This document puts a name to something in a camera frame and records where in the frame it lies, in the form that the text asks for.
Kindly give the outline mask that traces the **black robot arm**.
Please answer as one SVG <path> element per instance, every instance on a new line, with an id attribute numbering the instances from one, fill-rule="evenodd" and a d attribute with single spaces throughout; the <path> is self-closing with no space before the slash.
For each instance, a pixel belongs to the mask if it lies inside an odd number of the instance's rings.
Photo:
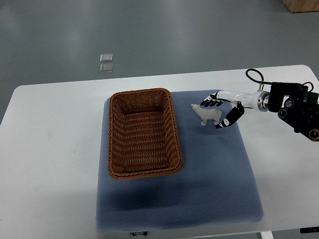
<path id="1" fill-rule="evenodd" d="M 268 110 L 311 141 L 319 140 L 319 95 L 307 82 L 271 84 Z"/>

